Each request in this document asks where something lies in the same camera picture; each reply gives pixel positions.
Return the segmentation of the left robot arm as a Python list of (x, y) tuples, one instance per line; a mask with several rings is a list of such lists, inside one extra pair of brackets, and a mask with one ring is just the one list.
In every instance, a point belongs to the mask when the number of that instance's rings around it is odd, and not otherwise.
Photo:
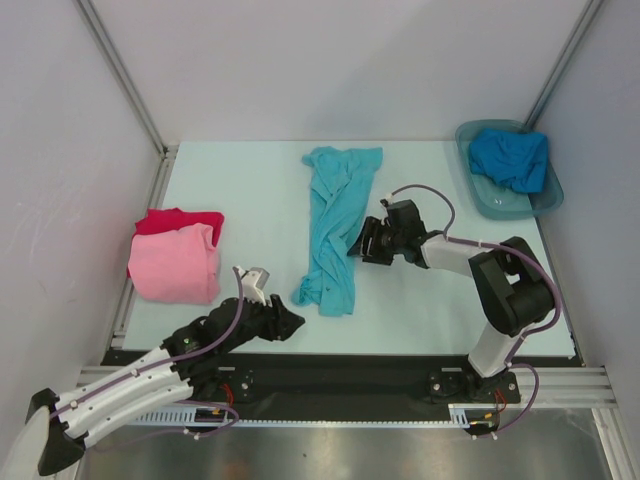
[(304, 323), (277, 295), (266, 303), (229, 298), (94, 383), (65, 394), (38, 391), (1, 469), (2, 478), (55, 475), (147, 412), (176, 402), (207, 401), (220, 390), (224, 355), (255, 338), (285, 341)]

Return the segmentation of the light blue t-shirt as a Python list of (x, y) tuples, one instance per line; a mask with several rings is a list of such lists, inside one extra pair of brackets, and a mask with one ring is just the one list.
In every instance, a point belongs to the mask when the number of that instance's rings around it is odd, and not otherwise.
[(315, 304), (325, 317), (354, 312), (355, 263), (348, 251), (361, 232), (383, 158), (380, 147), (318, 147), (302, 157), (312, 170), (309, 266), (292, 293), (294, 304)]

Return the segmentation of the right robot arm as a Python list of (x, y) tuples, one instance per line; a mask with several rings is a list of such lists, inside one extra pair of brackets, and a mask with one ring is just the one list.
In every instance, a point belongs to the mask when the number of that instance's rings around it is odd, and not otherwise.
[(467, 356), (471, 370), (461, 376), (461, 388), (473, 401), (486, 400), (497, 389), (496, 375), (512, 365), (528, 334), (549, 313), (560, 313), (557, 287), (521, 237), (498, 244), (455, 239), (427, 230), (411, 200), (383, 199), (381, 205), (386, 216), (365, 219), (348, 255), (380, 265), (401, 255), (419, 268), (474, 281), (487, 325)]

